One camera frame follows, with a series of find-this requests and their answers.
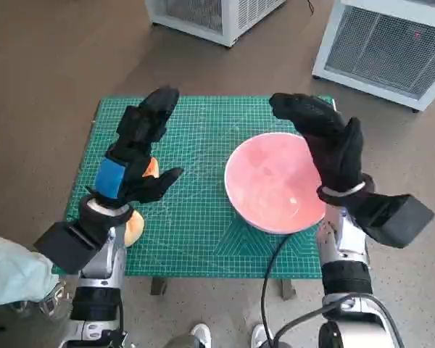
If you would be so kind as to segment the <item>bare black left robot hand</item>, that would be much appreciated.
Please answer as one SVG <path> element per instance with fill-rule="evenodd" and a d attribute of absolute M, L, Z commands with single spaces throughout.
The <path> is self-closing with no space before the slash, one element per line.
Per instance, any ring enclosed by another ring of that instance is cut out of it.
<path fill-rule="evenodd" d="M 103 206 L 117 209 L 130 202 L 160 200 L 183 173 L 181 167 L 157 178 L 146 171 L 152 162 L 152 144 L 166 133 L 166 124 L 178 100 L 179 90 L 162 86 L 139 105 L 129 105 L 117 126 L 118 138 L 106 150 L 89 191 Z"/>

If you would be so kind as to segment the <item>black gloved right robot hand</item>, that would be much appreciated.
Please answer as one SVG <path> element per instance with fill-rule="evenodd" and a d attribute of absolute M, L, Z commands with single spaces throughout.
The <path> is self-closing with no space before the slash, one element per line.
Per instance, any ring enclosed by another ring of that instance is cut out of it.
<path fill-rule="evenodd" d="M 324 189 L 346 194 L 365 185 L 359 119 L 345 123 L 331 104 L 307 94 L 275 93 L 269 104 L 273 115 L 290 121 L 307 142 Z"/>

